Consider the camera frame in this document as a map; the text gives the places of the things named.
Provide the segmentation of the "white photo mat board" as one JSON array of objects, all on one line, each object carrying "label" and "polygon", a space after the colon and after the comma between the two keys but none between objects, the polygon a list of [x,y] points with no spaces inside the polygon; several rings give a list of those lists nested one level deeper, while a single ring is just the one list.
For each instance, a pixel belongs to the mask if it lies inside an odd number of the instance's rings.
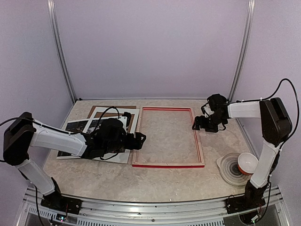
[{"label": "white photo mat board", "polygon": [[127,163],[130,149],[139,143],[135,135],[138,122],[138,109],[117,107],[96,107],[83,132],[95,142],[97,154],[93,160]]}]

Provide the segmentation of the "cat and books photo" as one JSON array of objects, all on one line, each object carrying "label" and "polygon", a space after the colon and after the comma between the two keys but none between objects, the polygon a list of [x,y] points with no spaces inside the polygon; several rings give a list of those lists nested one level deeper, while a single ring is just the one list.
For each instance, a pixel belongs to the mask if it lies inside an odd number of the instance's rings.
[{"label": "cat and books photo", "polygon": [[[97,121],[98,118],[94,118],[90,124],[89,124],[89,119],[69,121],[66,125],[65,130],[69,132],[84,132],[90,134],[94,130]],[[104,157],[94,158],[94,160],[127,164],[129,155],[130,155],[130,151],[125,150],[123,153],[119,153],[118,155],[116,155],[115,153],[107,153],[104,155]],[[59,151],[57,153],[56,158],[58,160],[79,159],[79,157],[77,156],[62,151]]]}]

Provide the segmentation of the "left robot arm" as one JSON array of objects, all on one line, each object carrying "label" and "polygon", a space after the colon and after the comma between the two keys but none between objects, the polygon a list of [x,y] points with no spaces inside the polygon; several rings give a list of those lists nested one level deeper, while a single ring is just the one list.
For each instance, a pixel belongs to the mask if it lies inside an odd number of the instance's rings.
[{"label": "left robot arm", "polygon": [[30,159],[30,147],[54,149],[92,160],[101,159],[108,153],[140,150],[146,140],[146,135],[140,132],[128,133],[127,122],[115,118],[99,120],[96,129],[89,134],[53,128],[34,120],[29,112],[8,121],[11,125],[3,137],[4,162],[15,166],[42,193],[44,200],[57,210],[66,205],[66,199],[56,181]]}]

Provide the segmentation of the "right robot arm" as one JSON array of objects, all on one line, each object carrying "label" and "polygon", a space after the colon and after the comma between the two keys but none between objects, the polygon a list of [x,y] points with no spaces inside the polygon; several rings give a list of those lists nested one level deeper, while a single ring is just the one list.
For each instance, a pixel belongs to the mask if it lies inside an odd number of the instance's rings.
[{"label": "right robot arm", "polygon": [[198,107],[192,129],[213,137],[230,131],[237,122],[247,144],[247,152],[255,155],[264,175],[253,185],[250,176],[238,195],[226,197],[225,206],[234,212],[267,207],[271,189],[277,186],[288,209],[298,208],[301,193],[301,79],[290,76],[280,80],[264,79],[241,83],[236,99],[213,94]]}]

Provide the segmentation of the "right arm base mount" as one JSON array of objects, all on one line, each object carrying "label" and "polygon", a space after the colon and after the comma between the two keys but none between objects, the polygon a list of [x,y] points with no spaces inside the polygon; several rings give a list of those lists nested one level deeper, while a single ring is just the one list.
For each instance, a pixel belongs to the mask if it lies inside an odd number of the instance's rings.
[{"label": "right arm base mount", "polygon": [[227,198],[224,202],[228,214],[255,209],[266,204],[263,198],[259,200],[246,201],[244,196],[232,196]]}]

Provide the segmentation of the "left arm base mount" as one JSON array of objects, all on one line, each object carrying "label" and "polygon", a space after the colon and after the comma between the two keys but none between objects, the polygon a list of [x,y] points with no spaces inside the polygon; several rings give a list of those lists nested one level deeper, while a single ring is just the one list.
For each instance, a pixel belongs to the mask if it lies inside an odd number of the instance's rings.
[{"label": "left arm base mount", "polygon": [[41,201],[41,206],[47,207],[52,210],[65,212],[67,214],[78,215],[81,209],[82,202],[83,201],[80,199],[63,196],[62,199],[58,201],[48,201],[46,198],[43,198]]}]

